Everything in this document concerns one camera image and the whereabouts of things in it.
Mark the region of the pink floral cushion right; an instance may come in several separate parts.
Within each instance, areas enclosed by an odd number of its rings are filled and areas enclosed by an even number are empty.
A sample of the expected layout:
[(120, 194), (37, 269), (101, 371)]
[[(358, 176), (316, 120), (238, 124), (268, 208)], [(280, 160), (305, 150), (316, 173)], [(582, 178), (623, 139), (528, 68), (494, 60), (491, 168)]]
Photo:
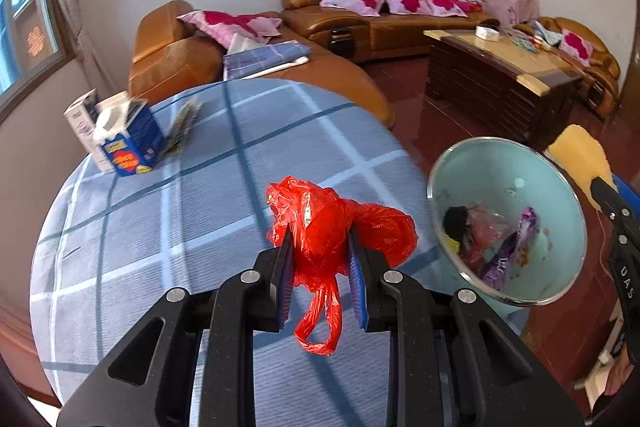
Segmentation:
[(454, 0), (424, 0), (428, 12), (434, 17), (466, 17)]

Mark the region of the folded blue plaid cloth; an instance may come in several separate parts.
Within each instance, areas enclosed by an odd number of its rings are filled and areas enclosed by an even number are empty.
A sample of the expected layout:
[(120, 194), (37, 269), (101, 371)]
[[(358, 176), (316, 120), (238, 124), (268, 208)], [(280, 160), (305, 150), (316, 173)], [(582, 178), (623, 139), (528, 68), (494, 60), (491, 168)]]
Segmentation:
[(224, 56), (222, 80), (241, 80), (262, 77), (273, 72), (306, 64), (311, 48), (297, 41), (276, 44), (250, 43), (236, 40)]

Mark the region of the teal enamel trash bucket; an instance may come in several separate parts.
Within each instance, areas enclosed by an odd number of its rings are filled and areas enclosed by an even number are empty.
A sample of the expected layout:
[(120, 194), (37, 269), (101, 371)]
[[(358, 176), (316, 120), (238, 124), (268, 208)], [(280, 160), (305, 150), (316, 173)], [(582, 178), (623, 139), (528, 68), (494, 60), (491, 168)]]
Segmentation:
[(496, 306), (564, 297), (587, 254), (574, 190), (548, 159), (507, 139), (463, 140), (436, 160), (426, 196), (456, 277)]

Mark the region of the clear plastic bag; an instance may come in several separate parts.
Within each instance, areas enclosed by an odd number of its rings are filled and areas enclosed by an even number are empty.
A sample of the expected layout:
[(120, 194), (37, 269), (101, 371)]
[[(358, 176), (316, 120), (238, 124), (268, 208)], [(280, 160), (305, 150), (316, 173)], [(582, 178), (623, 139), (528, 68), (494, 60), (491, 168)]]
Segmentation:
[(472, 239), (465, 243), (465, 247), (469, 253), (479, 256), (512, 232), (510, 223), (494, 210), (482, 204), (469, 206), (468, 209)]

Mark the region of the pink covered cabinet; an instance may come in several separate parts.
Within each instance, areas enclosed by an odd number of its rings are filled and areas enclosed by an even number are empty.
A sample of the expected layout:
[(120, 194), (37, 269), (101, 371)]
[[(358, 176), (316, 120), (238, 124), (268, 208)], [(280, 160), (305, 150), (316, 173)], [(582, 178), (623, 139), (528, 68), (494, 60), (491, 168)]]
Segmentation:
[(540, 15), (539, 0), (483, 0), (484, 11), (495, 17), (502, 29), (536, 20)]

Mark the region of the blue plaid tablecloth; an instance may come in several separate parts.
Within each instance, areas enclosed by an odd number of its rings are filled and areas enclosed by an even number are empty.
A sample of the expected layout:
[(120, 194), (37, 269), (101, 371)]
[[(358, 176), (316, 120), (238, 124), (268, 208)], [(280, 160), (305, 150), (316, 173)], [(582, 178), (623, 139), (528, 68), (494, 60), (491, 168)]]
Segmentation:
[(48, 380), (67, 401), (171, 288), (209, 291), (250, 269), (269, 245), (268, 185), (286, 176), (407, 213), (419, 245), (405, 273), (451, 293), (422, 172), (393, 135), (341, 95), (308, 84), (241, 80), (194, 88), (153, 109), (168, 128), (201, 107), (183, 152), (143, 174), (81, 161), (44, 219), (29, 309)]

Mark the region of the orange leather chaise sofa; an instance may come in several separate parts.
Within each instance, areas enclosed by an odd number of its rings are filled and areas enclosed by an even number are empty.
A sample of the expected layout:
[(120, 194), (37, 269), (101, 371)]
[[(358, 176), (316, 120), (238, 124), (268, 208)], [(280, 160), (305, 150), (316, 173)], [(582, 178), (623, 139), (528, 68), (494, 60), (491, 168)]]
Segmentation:
[(184, 21), (192, 5), (171, 0), (149, 12), (139, 24), (128, 92), (158, 103), (203, 84), (250, 78), (277, 78), (311, 84), (343, 95), (367, 109), (386, 127), (395, 116), (384, 94), (363, 70), (286, 26), (272, 43), (235, 37), (226, 50)]

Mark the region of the red plastic bag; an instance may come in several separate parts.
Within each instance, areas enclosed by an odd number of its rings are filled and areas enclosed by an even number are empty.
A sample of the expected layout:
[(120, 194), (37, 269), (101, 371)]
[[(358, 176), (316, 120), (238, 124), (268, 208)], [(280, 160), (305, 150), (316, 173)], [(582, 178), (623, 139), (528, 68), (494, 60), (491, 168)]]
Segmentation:
[(413, 219), (398, 209), (343, 198), (331, 187), (294, 176), (269, 184), (266, 201), (273, 214), (268, 239), (279, 246), (286, 233), (292, 234), (294, 284), (311, 293), (295, 338), (313, 355), (333, 355), (342, 333), (336, 277), (348, 273), (349, 231), (355, 229), (364, 247), (379, 251), (396, 268), (418, 245)]

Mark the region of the pink cushion on chaise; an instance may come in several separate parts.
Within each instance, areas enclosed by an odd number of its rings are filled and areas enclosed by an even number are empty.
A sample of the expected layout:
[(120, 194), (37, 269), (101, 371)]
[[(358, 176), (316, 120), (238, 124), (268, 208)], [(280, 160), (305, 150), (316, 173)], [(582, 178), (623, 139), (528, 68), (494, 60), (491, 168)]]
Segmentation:
[(280, 37), (279, 17), (262, 14), (231, 15), (219, 11), (191, 11), (178, 15), (177, 20), (194, 26), (216, 43), (229, 49), (233, 38), (239, 35), (257, 42), (268, 43), (273, 37)]

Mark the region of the white tissue box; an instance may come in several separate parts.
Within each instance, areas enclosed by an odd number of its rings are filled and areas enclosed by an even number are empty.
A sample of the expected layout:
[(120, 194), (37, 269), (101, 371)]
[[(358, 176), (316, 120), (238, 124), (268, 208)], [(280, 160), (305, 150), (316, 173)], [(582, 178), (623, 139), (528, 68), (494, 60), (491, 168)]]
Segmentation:
[(501, 34), (500, 31), (491, 27), (476, 26), (475, 37), (484, 41), (497, 42), (500, 39)]

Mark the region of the yellow sponge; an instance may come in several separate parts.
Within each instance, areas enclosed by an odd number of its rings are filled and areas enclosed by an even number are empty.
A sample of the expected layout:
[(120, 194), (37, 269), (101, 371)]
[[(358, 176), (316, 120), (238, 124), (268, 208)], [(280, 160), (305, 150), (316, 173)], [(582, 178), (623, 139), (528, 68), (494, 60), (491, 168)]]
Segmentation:
[(617, 191), (602, 145), (579, 124), (569, 124), (544, 150), (544, 155), (572, 178), (597, 211), (602, 208), (591, 194), (591, 182), (600, 178)]

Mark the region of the white paper box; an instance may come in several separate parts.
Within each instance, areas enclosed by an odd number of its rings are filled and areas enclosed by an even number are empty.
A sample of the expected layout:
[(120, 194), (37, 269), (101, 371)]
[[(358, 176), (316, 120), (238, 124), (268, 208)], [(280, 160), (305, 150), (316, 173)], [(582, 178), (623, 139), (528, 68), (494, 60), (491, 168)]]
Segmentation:
[(104, 154), (103, 150), (93, 140), (93, 131), (96, 129), (98, 119), (98, 97), (96, 89), (92, 89), (76, 98), (70, 106), (66, 108), (64, 116), (70, 124), (76, 138), (99, 168), (101, 172), (113, 172), (114, 167), (111, 161)]

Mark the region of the purple foil wrapper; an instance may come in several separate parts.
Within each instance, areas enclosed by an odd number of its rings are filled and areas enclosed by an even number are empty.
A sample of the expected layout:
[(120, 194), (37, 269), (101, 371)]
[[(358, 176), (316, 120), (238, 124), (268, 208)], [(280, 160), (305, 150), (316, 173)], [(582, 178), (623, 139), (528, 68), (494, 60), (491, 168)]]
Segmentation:
[(516, 231), (506, 236), (494, 257), (480, 270), (483, 283), (494, 291), (502, 291), (509, 269), (518, 262), (518, 256), (528, 253), (537, 230), (538, 213), (533, 207), (526, 207), (521, 213)]

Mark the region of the dark wood coffee table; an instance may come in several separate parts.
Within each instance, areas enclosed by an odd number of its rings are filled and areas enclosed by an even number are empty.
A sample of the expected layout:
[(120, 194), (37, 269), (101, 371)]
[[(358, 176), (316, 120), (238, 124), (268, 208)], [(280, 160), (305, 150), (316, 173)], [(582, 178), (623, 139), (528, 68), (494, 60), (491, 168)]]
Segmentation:
[(431, 41), (425, 93), (459, 107), (495, 135), (543, 150), (564, 129), (584, 78), (551, 52), (534, 53), (501, 35), (427, 30)]

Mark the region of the orange leather three-seat sofa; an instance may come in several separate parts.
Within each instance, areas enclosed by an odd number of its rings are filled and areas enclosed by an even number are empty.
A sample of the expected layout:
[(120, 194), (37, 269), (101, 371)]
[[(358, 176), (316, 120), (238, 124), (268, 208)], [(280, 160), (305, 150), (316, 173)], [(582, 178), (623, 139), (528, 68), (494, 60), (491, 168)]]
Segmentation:
[(363, 17), (340, 8), (322, 8), (321, 0), (281, 0), (285, 25), (296, 34), (355, 63), (427, 54), (427, 30), (497, 29), (499, 21), (483, 12), (467, 17), (397, 15), (386, 6), (378, 17)]

